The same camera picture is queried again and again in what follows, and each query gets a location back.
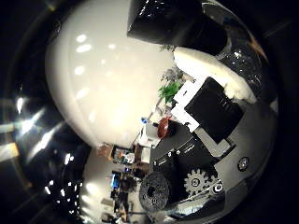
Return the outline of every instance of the metal gear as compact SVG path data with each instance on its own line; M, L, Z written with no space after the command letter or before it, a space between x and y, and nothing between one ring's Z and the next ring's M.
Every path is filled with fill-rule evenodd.
M215 180L215 176L208 176L205 171L198 169L192 170L190 174L187 174L185 180L186 191L190 195L198 194L207 189Z

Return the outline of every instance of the ceiling light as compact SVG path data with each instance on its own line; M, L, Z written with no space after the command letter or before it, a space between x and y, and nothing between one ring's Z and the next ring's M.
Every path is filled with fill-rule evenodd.
M87 39L86 35L78 35L76 38L77 42L79 42L79 43L84 42L86 39Z
M46 190L46 192L47 192L48 194L50 194L50 190L49 190L48 187L45 187L45 190Z
M82 196L82 200L85 202L85 203L89 203L91 200L89 199L89 197L87 197L86 195L83 195Z
M69 162L69 158L71 157L71 154L69 154L69 153L67 153L66 155L65 155L65 160L64 160L64 164L65 165L67 165L68 164L68 162Z
M83 89L79 90L76 94L76 99L79 100L79 99L84 98L89 92L90 92L89 88L83 88Z
M92 49L92 45L86 44L86 45L80 45L77 47L76 52L77 53L84 53Z
M62 193L63 197L65 196L64 189L61 189L60 192Z
M75 68L75 75L81 76L85 72L84 66L78 66Z
M115 44L109 44L109 45L108 45L108 48L109 48L109 49L115 49L115 48L116 48L116 45L115 45Z

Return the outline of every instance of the green plant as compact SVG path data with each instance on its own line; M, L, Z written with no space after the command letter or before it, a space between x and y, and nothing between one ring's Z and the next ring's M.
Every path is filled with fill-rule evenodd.
M159 89L160 97L165 99L165 103L171 102L180 88L179 82L170 82Z

